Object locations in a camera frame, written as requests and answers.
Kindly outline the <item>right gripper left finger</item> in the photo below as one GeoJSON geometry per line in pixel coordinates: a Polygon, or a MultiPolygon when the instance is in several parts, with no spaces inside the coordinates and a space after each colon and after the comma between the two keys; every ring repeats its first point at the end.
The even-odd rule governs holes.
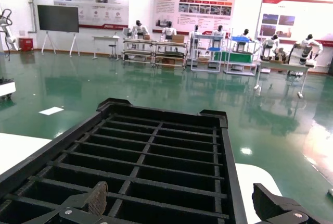
{"type": "Polygon", "coordinates": [[[103,216],[107,205],[107,194],[107,183],[99,182],[91,191],[72,195],[56,210],[27,223],[108,223],[108,218],[103,216]]]}

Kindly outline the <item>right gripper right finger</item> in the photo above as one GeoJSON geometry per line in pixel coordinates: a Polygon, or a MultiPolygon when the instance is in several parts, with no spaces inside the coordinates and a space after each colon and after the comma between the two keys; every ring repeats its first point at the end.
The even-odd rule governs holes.
{"type": "Polygon", "coordinates": [[[253,184],[252,201],[260,223],[330,223],[311,214],[295,200],[271,193],[260,183],[253,184]]]}

